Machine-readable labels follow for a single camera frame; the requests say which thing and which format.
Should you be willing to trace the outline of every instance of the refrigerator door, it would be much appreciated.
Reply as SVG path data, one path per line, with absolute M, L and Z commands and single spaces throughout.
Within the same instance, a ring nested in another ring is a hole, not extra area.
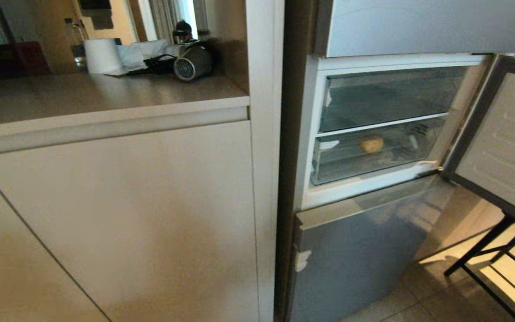
M 433 175 L 299 212 L 285 321 L 337 322 L 386 296 L 453 191 Z
M 515 58 L 497 57 L 443 174 L 515 217 Z
M 512 0 L 323 0 L 316 52 L 515 53 Z

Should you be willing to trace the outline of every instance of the freezer compartment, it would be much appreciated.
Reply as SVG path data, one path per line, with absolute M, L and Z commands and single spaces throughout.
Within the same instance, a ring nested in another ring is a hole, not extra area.
M 448 111 L 467 67 L 329 76 L 320 132 Z
M 443 118 L 317 137 L 311 182 L 322 185 L 428 157 Z

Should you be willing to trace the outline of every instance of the cabinet door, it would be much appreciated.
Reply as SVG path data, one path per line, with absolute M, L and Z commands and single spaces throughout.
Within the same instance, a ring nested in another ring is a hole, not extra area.
M 515 216 L 515 58 L 492 70 L 445 173 Z
M 515 1 L 319 1 L 325 57 L 404 53 L 515 53 Z
M 258 320 L 249 122 L 2 154 L 0 187 L 113 321 Z
M 453 191 L 434 175 L 299 212 L 285 321 L 336 322 L 386 296 Z
M 0 321 L 106 322 L 1 195 Z

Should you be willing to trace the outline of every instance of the beige countertop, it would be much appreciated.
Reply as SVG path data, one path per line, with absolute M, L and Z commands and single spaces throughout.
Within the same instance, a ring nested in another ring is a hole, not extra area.
M 225 76 L 25 77 L 0 81 L 0 136 L 248 105 L 248 94 Z

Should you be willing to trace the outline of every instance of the tiled floor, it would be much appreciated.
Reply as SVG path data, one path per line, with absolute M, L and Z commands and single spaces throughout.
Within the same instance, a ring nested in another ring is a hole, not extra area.
M 415 263 L 388 297 L 342 322 L 513 322 L 465 271 L 459 269 L 450 277 L 443 275 L 483 236 Z M 489 247 L 502 245 L 514 236 L 515 226 L 512 226 Z M 515 310 L 515 288 L 506 281 L 515 284 L 515 262 L 504 256 L 490 267 L 488 260 L 493 255 L 473 258 L 468 266 Z

